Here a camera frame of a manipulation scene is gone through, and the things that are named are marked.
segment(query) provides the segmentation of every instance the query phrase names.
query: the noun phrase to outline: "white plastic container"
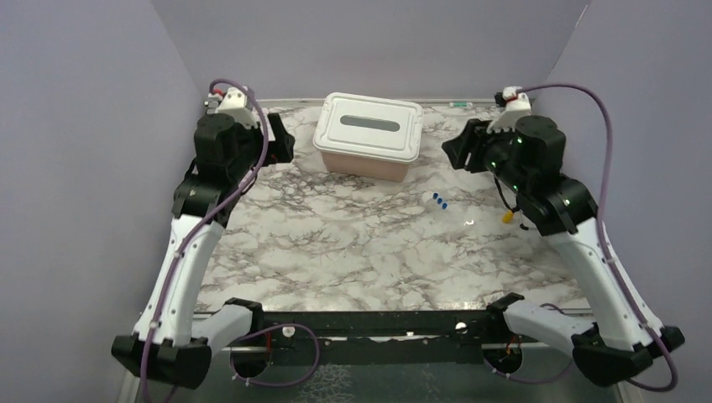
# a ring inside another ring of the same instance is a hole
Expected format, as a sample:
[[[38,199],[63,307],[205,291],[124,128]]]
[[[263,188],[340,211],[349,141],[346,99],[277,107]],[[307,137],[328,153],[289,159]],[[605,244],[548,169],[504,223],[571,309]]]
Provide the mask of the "white plastic container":
[[[422,107],[334,92],[324,102],[314,147],[327,169],[401,182],[418,158]]]

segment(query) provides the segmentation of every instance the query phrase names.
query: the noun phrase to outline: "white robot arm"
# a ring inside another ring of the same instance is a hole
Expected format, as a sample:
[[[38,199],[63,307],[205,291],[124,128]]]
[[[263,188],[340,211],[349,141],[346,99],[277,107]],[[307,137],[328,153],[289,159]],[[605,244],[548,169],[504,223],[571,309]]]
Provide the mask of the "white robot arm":
[[[170,240],[154,290],[133,333],[117,336],[112,345],[112,355],[139,376],[141,354],[148,344],[148,378],[191,389],[205,378],[212,356],[236,338],[262,327],[262,306],[237,298],[226,301],[208,319],[192,321],[207,263],[239,197],[197,229],[169,276],[181,243],[208,213],[238,190],[264,143],[253,107],[238,88],[210,94],[206,107],[194,135],[196,158],[175,189]],[[269,141],[269,158],[263,166],[292,161],[294,137],[286,132],[278,114],[271,113],[268,119],[275,140]],[[164,305],[156,319],[159,301]]]
[[[603,227],[599,241],[594,198],[583,184],[561,173],[566,136],[555,122],[532,116],[529,98],[520,87],[505,88],[495,100],[504,108],[502,114],[489,122],[470,119],[465,130],[442,148],[454,169],[490,171],[515,192],[513,211],[521,210],[563,257],[589,301],[595,322],[566,317],[517,295],[497,301],[488,310],[500,316],[506,331],[535,338],[573,357],[597,385],[639,374],[663,354],[657,341],[672,351],[684,343],[682,333],[664,326],[642,300]]]

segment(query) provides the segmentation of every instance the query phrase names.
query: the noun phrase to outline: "bolt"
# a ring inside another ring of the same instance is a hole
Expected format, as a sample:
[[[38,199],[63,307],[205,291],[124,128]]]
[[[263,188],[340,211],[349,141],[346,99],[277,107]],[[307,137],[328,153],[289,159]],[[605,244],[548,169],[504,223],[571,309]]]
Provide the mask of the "bolt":
[[[282,328],[282,334],[286,338],[291,338],[292,336],[294,336],[295,331],[296,331],[295,328],[292,326],[285,326]]]

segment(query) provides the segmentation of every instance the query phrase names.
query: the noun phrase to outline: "white marble pattern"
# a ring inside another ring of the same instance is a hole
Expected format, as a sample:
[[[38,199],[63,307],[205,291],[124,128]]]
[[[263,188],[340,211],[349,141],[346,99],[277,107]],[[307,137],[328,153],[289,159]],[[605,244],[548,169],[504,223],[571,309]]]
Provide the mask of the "white marble pattern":
[[[585,306],[537,232],[501,221],[491,175],[453,170],[440,148],[496,108],[424,109],[420,157],[392,183],[326,171],[312,145],[320,106],[270,108],[296,137],[294,162],[261,170],[233,211],[198,310],[234,296],[270,311],[479,309],[509,291]]]

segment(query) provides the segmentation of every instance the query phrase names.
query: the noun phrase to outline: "purple wire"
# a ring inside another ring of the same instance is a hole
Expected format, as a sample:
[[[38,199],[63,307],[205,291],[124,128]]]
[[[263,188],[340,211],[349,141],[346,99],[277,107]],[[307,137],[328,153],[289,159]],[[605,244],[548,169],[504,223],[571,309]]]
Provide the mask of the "purple wire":
[[[628,382],[631,383],[631,385],[637,386],[643,390],[648,390],[651,392],[669,392],[670,390],[675,389],[675,387],[678,385],[678,369],[675,366],[675,363],[673,362],[673,356],[670,354],[670,351],[668,351],[668,348],[665,346],[665,343],[662,342],[662,339],[660,338],[660,336],[658,336],[657,333],[655,333],[655,330],[650,328],[650,325],[648,324],[647,319],[645,318],[645,314],[643,314],[643,312],[641,311],[641,308],[636,303],[636,299],[633,296],[633,294],[631,293],[631,289],[628,288],[628,285],[623,280],[623,276],[620,274],[620,269],[618,268],[618,265],[615,263],[615,261],[613,259],[613,254],[610,252],[608,243],[605,241],[605,230],[604,230],[603,218],[604,218],[606,198],[608,196],[608,179],[610,176],[610,162],[613,158],[613,129],[610,124],[610,117],[608,114],[608,110],[605,108],[603,101],[601,101],[599,96],[597,96],[593,91],[586,88],[585,86],[578,86],[576,84],[548,83],[548,84],[542,84],[540,86],[530,86],[528,88],[522,88],[517,92],[532,92],[532,91],[541,90],[544,88],[557,88],[557,87],[558,88],[572,88],[574,90],[579,90],[581,92],[585,92],[589,97],[591,97],[594,100],[594,102],[596,102],[596,105],[598,105],[598,107],[601,111],[601,114],[603,115],[603,120],[604,120],[604,124],[605,124],[605,139],[606,139],[605,161],[604,161],[604,165],[603,165],[603,179],[601,180],[598,219],[596,220],[596,233],[598,234],[598,237],[599,237],[599,244],[600,244],[601,250],[603,251],[603,255],[605,256],[605,259],[608,262],[608,266],[610,267],[610,272],[615,277],[615,282],[618,284],[620,290],[623,292],[623,296],[626,298],[628,305],[631,306],[633,313],[636,315],[636,319],[646,329],[647,333],[650,335],[650,337],[655,342],[657,347],[660,348],[660,351],[662,352],[662,356],[665,358],[665,361],[667,362],[667,366],[670,368],[670,383],[665,386],[648,386],[648,385],[641,384],[633,379],[629,379]]]
[[[261,380],[252,380],[252,378],[243,378],[238,374],[238,371],[235,369],[235,363],[233,362],[232,359],[230,359],[230,368],[233,369],[233,373],[235,374],[235,379],[240,379],[243,382],[245,382],[246,385],[257,385],[257,386],[265,386],[268,388],[288,388],[290,386],[295,386],[298,385],[314,375],[315,372],[317,372],[317,367],[319,366],[319,358],[322,355],[321,354],[321,349],[319,348],[319,339],[317,338],[317,335],[314,334],[314,332],[309,328],[304,325],[300,325],[299,323],[281,323],[279,325],[275,325],[273,327],[267,327],[265,329],[260,330],[259,332],[254,332],[250,333],[246,336],[242,336],[241,338],[235,340],[236,342],[243,342],[245,340],[249,340],[251,338],[256,338],[258,336],[261,336],[267,332],[273,332],[274,330],[281,329],[283,327],[298,327],[305,332],[309,333],[309,337],[311,340],[314,342],[314,348],[317,350],[314,354],[314,364],[311,365],[309,370],[306,372],[306,374],[302,375],[299,379],[297,380],[291,380],[289,382],[284,382],[284,383],[271,383],[271,382],[264,382]]]
[[[257,164],[254,165],[254,168],[247,174],[242,181],[240,181],[240,184],[238,185],[238,189],[234,191],[230,196],[228,196],[222,203],[218,204],[214,209],[212,209],[208,214],[205,215],[205,217],[198,223],[196,226],[186,235],[185,238],[183,238],[183,241],[181,242],[181,246],[178,247],[176,251],[176,257],[173,258],[170,262],[170,266],[168,268],[168,272],[165,275],[165,280],[163,282],[163,285],[161,286],[160,289],[160,294],[158,297],[158,301],[156,302],[156,307],[154,311],[154,315],[151,319],[152,323],[157,323],[160,314],[163,311],[163,305],[165,304],[165,299],[168,294],[168,288],[170,286],[170,282],[173,280],[173,275],[175,274],[176,269],[178,268],[178,263],[181,261],[181,258],[179,256],[182,256],[182,254],[186,251],[188,248],[188,245],[191,244],[191,241],[193,237],[196,236],[198,231],[202,228],[203,225],[208,223],[210,220],[212,220],[215,215],[220,212],[225,206],[229,205],[232,201],[235,200],[236,197],[239,197],[245,187],[252,181],[252,179],[257,176],[257,171],[262,167],[262,164],[264,164],[264,159],[267,157],[267,146],[270,141],[270,129],[269,126],[267,125],[267,118],[264,116],[264,113],[262,112],[262,108],[259,107],[259,104],[257,103],[257,100],[254,99],[254,93],[252,91],[248,91],[245,87],[241,86],[235,81],[230,81],[230,80],[225,80],[222,78],[218,78],[217,80],[213,80],[210,83],[210,92],[215,88],[217,84],[228,84],[230,86],[234,86],[235,88],[239,89],[241,92],[247,96],[249,102],[254,106],[255,109],[257,109],[257,115],[259,116],[259,121],[262,124],[262,135],[263,135],[263,140],[262,140],[262,153],[259,155],[259,160],[257,160]],[[146,335],[146,341],[144,343],[144,351],[141,353],[141,370],[140,370],[140,384],[143,390],[143,395],[144,395],[144,400],[148,403],[152,403],[151,396],[149,393],[149,383],[148,383],[148,362],[149,362],[149,351],[150,351],[150,345],[154,340],[154,334],[155,334],[155,328],[154,327],[149,327],[149,332]],[[173,390],[166,396],[166,399],[164,400],[164,403],[167,403],[171,397],[173,397],[173,394],[175,393],[175,389],[177,389],[175,386]]]
[[[560,314],[565,315],[561,308],[558,306],[551,304],[551,303],[546,303],[546,304],[541,304],[540,305],[542,308],[552,308],[555,311],[558,311]],[[558,374],[550,377],[550,378],[545,378],[545,379],[527,379],[527,378],[517,378],[515,376],[511,376],[511,374],[504,373],[502,371],[499,371],[497,368],[495,368],[489,361],[485,360],[484,363],[489,367],[489,369],[492,369],[492,372],[494,374],[499,375],[502,378],[505,378],[507,380],[511,380],[512,382],[516,382],[518,384],[525,384],[525,385],[543,385],[543,384],[550,384],[552,382],[556,382],[557,380],[560,380],[564,376],[566,376],[570,371],[571,368],[573,368],[573,360],[570,360],[568,362],[568,365],[566,368],[564,368],[561,372]]]

